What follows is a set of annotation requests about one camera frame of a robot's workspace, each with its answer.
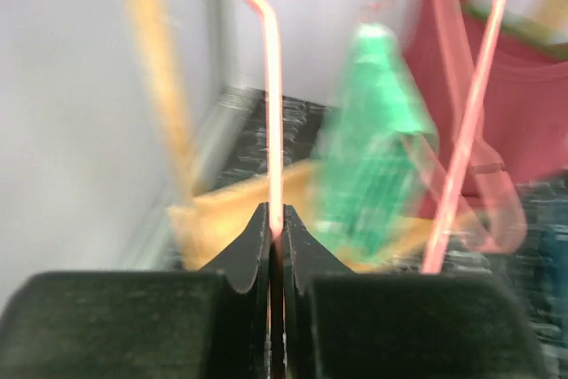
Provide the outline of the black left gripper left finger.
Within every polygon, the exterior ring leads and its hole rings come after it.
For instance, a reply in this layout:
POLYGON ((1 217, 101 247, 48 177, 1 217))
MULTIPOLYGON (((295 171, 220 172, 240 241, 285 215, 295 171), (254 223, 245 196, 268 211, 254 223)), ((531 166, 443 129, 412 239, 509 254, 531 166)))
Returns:
POLYGON ((195 272, 43 272, 1 316, 4 378, 264 378, 265 204, 195 272))

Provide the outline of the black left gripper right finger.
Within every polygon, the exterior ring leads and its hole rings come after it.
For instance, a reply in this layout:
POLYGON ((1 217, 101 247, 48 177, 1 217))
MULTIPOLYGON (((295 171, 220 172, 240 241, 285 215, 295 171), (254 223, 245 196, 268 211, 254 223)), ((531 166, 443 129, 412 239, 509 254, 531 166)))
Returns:
POLYGON ((511 289, 490 273, 353 272, 285 209, 292 378, 545 378, 511 289))

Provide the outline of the green tie-dye trousers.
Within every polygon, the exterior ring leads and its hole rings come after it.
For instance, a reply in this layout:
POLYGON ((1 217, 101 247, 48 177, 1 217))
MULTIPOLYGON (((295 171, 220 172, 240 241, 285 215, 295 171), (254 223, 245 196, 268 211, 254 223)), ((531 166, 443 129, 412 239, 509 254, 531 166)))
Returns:
POLYGON ((348 261, 375 261, 417 211, 438 148, 397 37, 379 23, 358 25, 315 154, 314 236, 348 261))

